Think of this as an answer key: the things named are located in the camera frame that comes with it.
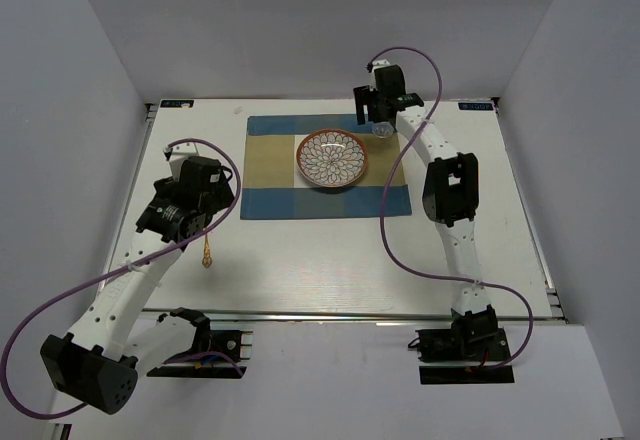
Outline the clear drinking glass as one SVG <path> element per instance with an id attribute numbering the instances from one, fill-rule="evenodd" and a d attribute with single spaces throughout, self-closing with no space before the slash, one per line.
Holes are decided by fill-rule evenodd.
<path id="1" fill-rule="evenodd" d="M 389 138 L 395 133 L 394 126 L 390 122 L 374 122 L 371 131 L 378 138 Z"/>

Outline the patterned ceramic plate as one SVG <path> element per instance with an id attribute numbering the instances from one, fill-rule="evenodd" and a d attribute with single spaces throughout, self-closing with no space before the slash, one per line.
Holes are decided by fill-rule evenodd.
<path id="1" fill-rule="evenodd" d="M 353 133 L 322 129 L 307 135 L 296 150 L 302 177 L 316 187 L 343 188 L 356 183 L 368 167 L 368 151 Z"/>

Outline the blue and tan placemat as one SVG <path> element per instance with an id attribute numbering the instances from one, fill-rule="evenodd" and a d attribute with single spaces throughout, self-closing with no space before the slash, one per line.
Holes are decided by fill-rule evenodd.
<path id="1" fill-rule="evenodd" d="M 317 131 L 338 129 L 358 137 L 367 149 L 362 177 L 343 188 L 310 183 L 296 162 L 298 146 Z M 243 220 L 371 218 L 379 215 L 383 187 L 400 153 L 396 135 L 386 139 L 359 125 L 353 114 L 251 116 L 247 121 Z"/>

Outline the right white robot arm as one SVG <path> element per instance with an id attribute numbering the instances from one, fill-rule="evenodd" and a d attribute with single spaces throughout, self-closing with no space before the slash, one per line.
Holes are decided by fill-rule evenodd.
<path id="1" fill-rule="evenodd" d="M 456 282 L 453 296 L 451 334 L 453 350 L 472 359 L 484 351 L 488 337 L 498 330 L 491 300 L 482 284 L 475 246 L 475 216 L 479 206 L 479 164 L 472 153 L 459 152 L 431 122 L 434 109 L 427 109 L 416 93 L 406 90 L 400 66 L 386 60 L 367 65 L 368 85 L 353 90 L 357 123 L 381 128 L 403 136 L 407 143 L 391 167 L 392 180 L 403 156 L 413 149 L 426 168 L 422 193 L 423 209 L 440 235 L 449 272 L 430 274 L 414 270 L 390 254 L 400 268 L 415 276 L 436 281 Z"/>

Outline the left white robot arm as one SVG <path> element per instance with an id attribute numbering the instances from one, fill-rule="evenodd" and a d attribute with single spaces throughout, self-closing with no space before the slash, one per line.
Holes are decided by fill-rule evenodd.
<path id="1" fill-rule="evenodd" d="M 234 200 L 233 172 L 215 159 L 185 156 L 155 182 L 155 195 L 136 222 L 125 271 L 109 282 L 63 337 L 49 336 L 40 354 L 54 387 L 109 415 L 130 399 L 139 377 L 172 358 L 199 359 L 211 347 L 204 313 L 179 307 L 156 325 L 131 331 L 162 277 Z"/>

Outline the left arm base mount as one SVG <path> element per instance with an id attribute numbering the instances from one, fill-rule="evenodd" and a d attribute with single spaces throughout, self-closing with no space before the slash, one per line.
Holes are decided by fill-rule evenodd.
<path id="1" fill-rule="evenodd" d="M 251 358 L 251 330 L 211 330 L 196 349 L 170 358 L 149 371 L 149 378 L 239 380 Z"/>

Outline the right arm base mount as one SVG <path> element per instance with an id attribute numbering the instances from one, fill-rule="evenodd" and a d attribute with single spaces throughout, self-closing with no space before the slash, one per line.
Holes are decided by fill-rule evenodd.
<path id="1" fill-rule="evenodd" d="M 421 329 L 408 343 L 418 355 L 423 385 L 513 384 L 505 331 L 492 307 L 456 314 L 445 329 Z"/>

